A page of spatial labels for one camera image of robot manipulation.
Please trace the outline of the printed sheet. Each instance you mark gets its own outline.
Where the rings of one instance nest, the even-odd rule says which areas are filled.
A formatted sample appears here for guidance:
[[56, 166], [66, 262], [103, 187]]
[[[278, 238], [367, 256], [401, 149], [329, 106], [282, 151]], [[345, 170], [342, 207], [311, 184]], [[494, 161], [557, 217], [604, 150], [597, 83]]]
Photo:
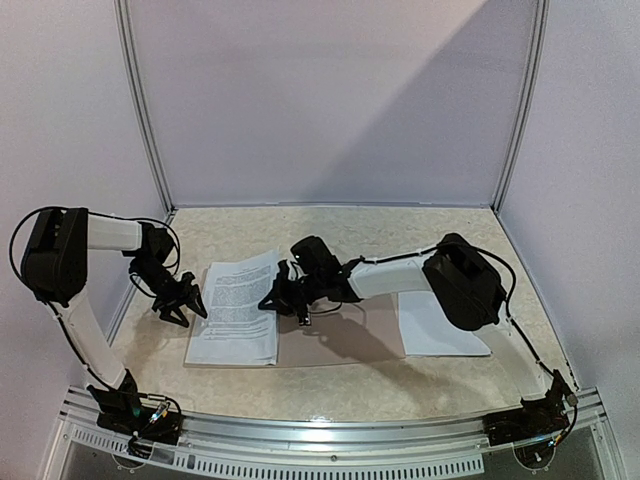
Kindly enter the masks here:
[[277, 318], [269, 327], [259, 331], [220, 331], [206, 326], [199, 318], [192, 329], [185, 363], [197, 366], [262, 366], [273, 365], [277, 359]]
[[269, 327], [274, 315], [258, 304], [271, 290], [278, 259], [278, 251], [269, 250], [239, 262], [213, 262], [203, 290], [206, 326], [244, 335]]

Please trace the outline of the brown paper folder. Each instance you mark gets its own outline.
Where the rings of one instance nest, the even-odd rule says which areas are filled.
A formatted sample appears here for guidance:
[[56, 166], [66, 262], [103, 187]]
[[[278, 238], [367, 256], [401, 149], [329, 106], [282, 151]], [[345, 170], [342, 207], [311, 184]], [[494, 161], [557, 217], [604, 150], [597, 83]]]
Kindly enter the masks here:
[[299, 368], [371, 363], [405, 356], [394, 295], [347, 304], [331, 313], [323, 303], [309, 327], [295, 318], [277, 316], [278, 353], [273, 365], [197, 366], [223, 368]]

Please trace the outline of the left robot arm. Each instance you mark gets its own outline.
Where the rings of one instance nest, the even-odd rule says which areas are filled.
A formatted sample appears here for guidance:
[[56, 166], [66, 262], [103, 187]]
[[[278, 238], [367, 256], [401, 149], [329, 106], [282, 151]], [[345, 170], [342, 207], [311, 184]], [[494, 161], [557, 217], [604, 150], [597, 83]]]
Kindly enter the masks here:
[[103, 413], [128, 434], [148, 426], [148, 412], [132, 374], [109, 346], [88, 296], [89, 253], [115, 251], [129, 259], [129, 275], [141, 280], [152, 310], [165, 322], [187, 327], [185, 313], [207, 315], [193, 273], [180, 273], [178, 235], [149, 217], [125, 218], [85, 207], [40, 207], [21, 220], [33, 224], [20, 260], [11, 259], [16, 278], [44, 304], [90, 376], [87, 386]]

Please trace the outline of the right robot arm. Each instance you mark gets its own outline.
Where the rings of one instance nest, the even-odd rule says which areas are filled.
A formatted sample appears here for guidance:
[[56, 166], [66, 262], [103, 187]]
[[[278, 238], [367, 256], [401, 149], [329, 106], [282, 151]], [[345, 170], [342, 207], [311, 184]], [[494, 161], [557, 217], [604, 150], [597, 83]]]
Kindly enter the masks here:
[[432, 247], [386, 258], [353, 258], [342, 263], [324, 240], [308, 236], [278, 262], [263, 311], [311, 323], [310, 307], [327, 299], [355, 304], [392, 293], [434, 294], [449, 323], [489, 347], [513, 379], [520, 405], [493, 416], [498, 426], [517, 426], [527, 436], [570, 427], [577, 414], [575, 393], [557, 369], [549, 368], [511, 312], [515, 289], [504, 287], [494, 267], [498, 255], [449, 233]]

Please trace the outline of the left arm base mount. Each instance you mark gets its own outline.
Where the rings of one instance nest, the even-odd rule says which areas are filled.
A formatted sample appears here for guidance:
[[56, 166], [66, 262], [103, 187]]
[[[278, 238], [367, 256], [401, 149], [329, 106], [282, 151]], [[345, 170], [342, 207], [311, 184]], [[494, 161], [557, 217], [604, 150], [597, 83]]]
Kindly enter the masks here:
[[118, 392], [93, 392], [99, 406], [97, 425], [134, 439], [177, 445], [184, 415], [172, 399], [154, 397], [156, 407], [143, 406], [138, 395]]

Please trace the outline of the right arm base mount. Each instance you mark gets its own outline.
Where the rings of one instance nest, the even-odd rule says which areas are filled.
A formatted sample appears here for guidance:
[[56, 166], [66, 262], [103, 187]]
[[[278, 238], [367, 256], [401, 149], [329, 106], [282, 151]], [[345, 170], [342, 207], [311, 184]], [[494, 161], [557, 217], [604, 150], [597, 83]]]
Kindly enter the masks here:
[[574, 420], [569, 419], [562, 400], [522, 400], [519, 408], [484, 415], [482, 429], [489, 444], [498, 446], [567, 434]]

